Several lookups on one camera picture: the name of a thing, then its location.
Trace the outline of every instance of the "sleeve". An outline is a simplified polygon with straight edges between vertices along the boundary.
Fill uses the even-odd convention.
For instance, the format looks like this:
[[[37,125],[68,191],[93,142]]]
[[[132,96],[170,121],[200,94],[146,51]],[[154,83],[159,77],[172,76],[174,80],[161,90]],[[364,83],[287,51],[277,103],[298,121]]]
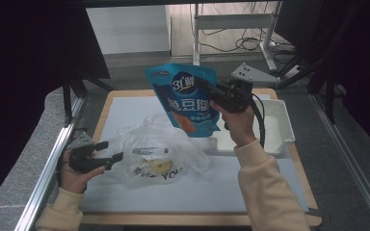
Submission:
[[[235,147],[241,165],[239,186],[245,200],[251,228],[263,230],[309,230],[304,210],[278,162],[265,153],[258,140]]]
[[[44,208],[36,222],[39,231],[78,230],[83,213],[79,210],[84,195],[68,192],[59,188],[59,194],[53,205]]]

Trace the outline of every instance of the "table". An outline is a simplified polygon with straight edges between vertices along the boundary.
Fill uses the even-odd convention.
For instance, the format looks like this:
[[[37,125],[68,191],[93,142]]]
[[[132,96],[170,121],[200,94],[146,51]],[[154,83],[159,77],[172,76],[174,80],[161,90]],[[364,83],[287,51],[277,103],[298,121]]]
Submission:
[[[274,90],[254,89],[255,94],[269,94],[272,99],[278,99]],[[154,96],[153,90],[114,90],[106,99],[100,119],[97,123],[93,139],[99,141],[104,128],[110,106],[115,97],[140,97]],[[317,210],[311,188],[305,176],[302,162],[294,143],[289,143],[288,148],[298,172],[303,187],[304,196],[308,207]],[[311,226],[320,225],[322,219],[313,215],[307,215]],[[85,212],[82,223],[86,224],[114,224],[114,225],[197,225],[197,226],[250,226],[248,216],[245,213],[88,213]]]

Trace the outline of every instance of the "blue snack bag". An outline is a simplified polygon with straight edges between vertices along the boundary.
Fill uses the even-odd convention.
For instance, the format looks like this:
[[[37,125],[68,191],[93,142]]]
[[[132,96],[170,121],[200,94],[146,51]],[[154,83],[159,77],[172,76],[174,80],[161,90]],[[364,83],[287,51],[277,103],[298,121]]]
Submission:
[[[164,107],[172,126],[191,138],[205,138],[219,131],[218,111],[209,105],[209,94],[195,85],[195,76],[216,85],[216,72],[208,67],[164,64],[145,70],[146,78]]]

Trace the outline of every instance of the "transparent plastic bag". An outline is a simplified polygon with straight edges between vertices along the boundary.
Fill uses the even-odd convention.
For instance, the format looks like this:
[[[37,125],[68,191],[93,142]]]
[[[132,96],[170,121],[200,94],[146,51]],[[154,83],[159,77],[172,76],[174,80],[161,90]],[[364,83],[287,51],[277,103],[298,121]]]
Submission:
[[[170,184],[182,175],[200,177],[209,160],[199,144],[165,114],[149,115],[143,123],[117,131],[109,149],[124,156],[112,171],[139,185]]]

